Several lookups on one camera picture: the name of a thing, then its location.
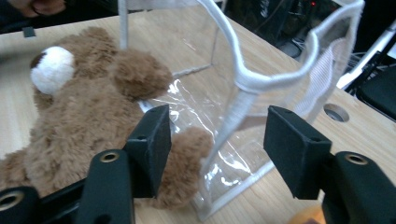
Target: orange object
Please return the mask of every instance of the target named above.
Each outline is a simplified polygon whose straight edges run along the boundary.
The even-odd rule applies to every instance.
[[[289,224],[326,224],[326,220],[321,205],[315,205],[296,214]]]

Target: human hand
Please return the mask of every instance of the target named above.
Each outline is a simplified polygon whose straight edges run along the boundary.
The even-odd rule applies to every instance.
[[[8,0],[23,16],[50,16],[65,9],[64,0]]]

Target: round hole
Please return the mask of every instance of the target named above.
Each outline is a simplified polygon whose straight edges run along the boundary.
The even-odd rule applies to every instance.
[[[323,106],[324,112],[333,120],[340,122],[349,121],[349,115],[345,109],[339,105],[326,104]]]
[[[23,199],[22,191],[11,191],[0,198],[0,211],[8,210],[9,208],[17,205]]]
[[[119,158],[119,154],[115,152],[108,152],[100,158],[101,162],[112,162]]]
[[[369,162],[359,155],[346,154],[346,160],[358,165],[367,165]]]
[[[320,142],[321,141],[321,139],[318,138],[318,137],[311,137],[311,140],[314,141],[314,142]]]
[[[108,224],[111,221],[111,216],[101,215],[95,219],[94,224]]]

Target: wooden table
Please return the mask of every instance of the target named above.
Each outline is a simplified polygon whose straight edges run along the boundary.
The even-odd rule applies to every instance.
[[[133,22],[142,24],[147,19],[139,13],[130,17]],[[51,46],[53,41],[77,34],[88,26],[104,27],[118,39],[118,24],[116,17],[38,29],[35,30],[36,37],[31,38],[24,38],[22,33],[0,35],[0,158],[28,145],[29,130],[37,118],[29,77],[31,59],[42,49]],[[236,24],[234,28],[248,67],[268,74],[298,68],[299,64],[292,58],[248,30]],[[149,48],[148,45],[135,44],[142,49]],[[175,71],[177,67],[177,64],[172,64],[171,70]],[[396,183],[396,124],[340,90],[334,92],[328,103],[341,106],[349,115],[348,122],[339,122],[330,119],[322,111],[314,122],[314,126],[333,141],[332,153],[349,150],[366,155],[376,161],[391,181]],[[314,204],[320,204],[320,201],[293,199],[275,169],[205,223],[286,223],[293,215]],[[176,211],[137,207],[136,221],[199,223],[191,205]]]

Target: brown teddy bear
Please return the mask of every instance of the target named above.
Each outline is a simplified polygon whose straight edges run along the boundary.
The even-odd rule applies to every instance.
[[[102,28],[70,35],[32,61],[39,118],[30,144],[0,161],[0,190],[34,186],[46,196],[86,177],[91,159],[122,148],[142,118],[137,101],[165,94],[172,74],[145,52],[119,50]],[[185,205],[198,189],[211,135],[189,128],[172,136],[157,208]]]

